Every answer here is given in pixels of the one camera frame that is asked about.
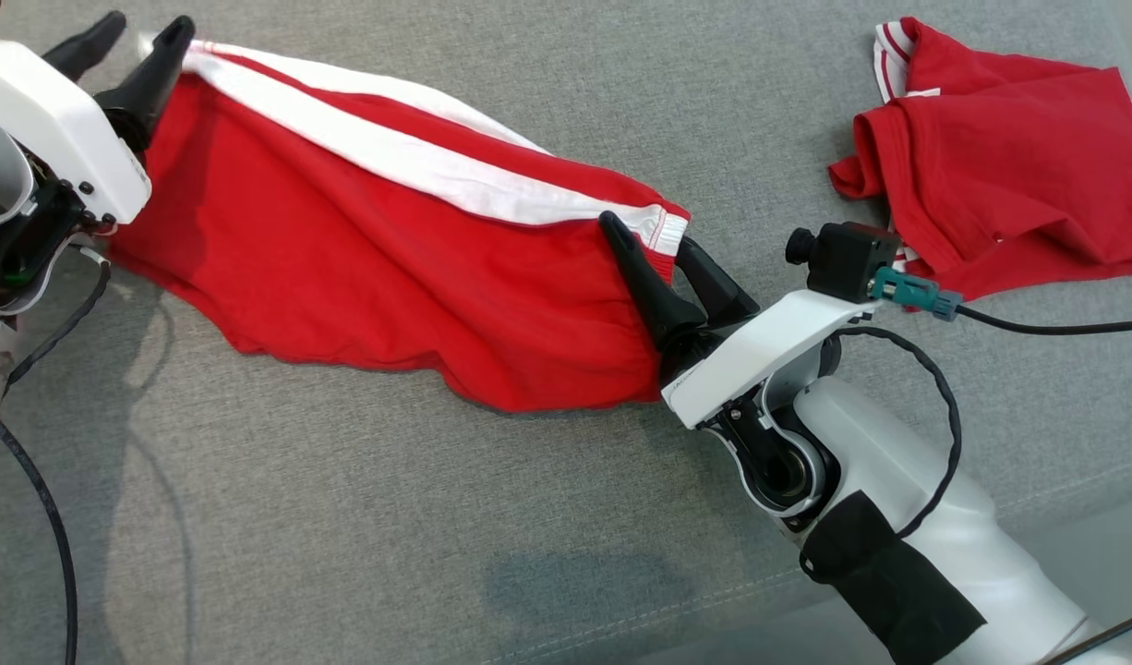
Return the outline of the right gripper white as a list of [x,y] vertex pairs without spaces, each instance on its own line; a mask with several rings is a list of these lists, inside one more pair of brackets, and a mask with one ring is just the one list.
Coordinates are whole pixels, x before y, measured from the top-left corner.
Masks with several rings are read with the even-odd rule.
[[606,211],[598,225],[659,353],[703,353],[709,346],[705,330],[731,334],[707,358],[662,389],[664,403],[688,429],[707,421],[724,403],[769,380],[843,329],[849,319],[880,309],[877,300],[849,302],[799,290],[761,312],[760,304],[697,241],[684,238],[676,264],[697,295],[701,312],[660,278],[638,236],[621,223],[621,218]]

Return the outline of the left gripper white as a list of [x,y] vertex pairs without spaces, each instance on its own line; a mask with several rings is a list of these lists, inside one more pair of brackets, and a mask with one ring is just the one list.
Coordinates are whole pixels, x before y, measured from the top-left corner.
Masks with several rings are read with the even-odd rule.
[[91,184],[86,206],[118,224],[131,224],[151,198],[136,155],[155,138],[196,34],[191,17],[175,17],[142,42],[151,50],[118,87],[92,99],[75,80],[104,60],[126,25],[125,12],[106,12],[42,57],[0,41],[0,129],[59,178]]

